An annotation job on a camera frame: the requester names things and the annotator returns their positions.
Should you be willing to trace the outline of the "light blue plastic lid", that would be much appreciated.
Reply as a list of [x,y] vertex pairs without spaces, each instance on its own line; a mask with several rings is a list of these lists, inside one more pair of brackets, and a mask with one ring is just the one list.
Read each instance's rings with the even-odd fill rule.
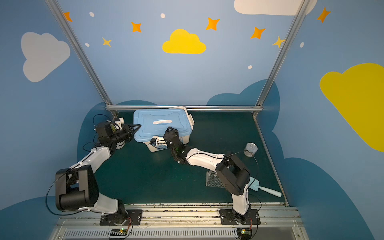
[[142,127],[135,133],[139,143],[149,142],[153,136],[164,136],[168,127],[177,129],[180,137],[189,137],[194,119],[184,107],[171,109],[145,109],[134,112],[134,124]]

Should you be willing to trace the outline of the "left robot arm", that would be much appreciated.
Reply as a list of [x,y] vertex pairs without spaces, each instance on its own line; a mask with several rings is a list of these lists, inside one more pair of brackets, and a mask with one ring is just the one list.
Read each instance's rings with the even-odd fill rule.
[[57,171],[56,207],[60,211],[92,211],[104,215],[123,214],[123,204],[100,193],[95,172],[116,150],[133,140],[141,125],[128,125],[124,119],[95,126],[98,142],[78,163]]

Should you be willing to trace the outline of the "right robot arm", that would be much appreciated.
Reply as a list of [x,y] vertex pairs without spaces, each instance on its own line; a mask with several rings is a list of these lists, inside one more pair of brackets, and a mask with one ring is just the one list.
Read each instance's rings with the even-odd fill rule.
[[173,159],[179,164],[202,167],[217,174],[225,189],[233,198],[233,212],[245,216],[250,209],[248,187],[250,173],[248,167],[235,154],[213,154],[184,145],[179,139],[178,130],[169,127],[163,136]]

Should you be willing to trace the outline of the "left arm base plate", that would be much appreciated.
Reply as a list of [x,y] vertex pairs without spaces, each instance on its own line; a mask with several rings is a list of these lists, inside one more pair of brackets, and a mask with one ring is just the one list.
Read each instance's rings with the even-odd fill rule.
[[122,214],[102,215],[100,226],[139,226],[143,210],[125,210]]

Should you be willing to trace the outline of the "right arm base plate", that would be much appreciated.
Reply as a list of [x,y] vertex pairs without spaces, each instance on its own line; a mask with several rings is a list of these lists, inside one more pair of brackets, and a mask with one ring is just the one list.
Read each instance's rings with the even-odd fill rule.
[[244,215],[240,215],[233,209],[220,209],[222,225],[260,225],[261,220],[257,209],[249,208]]

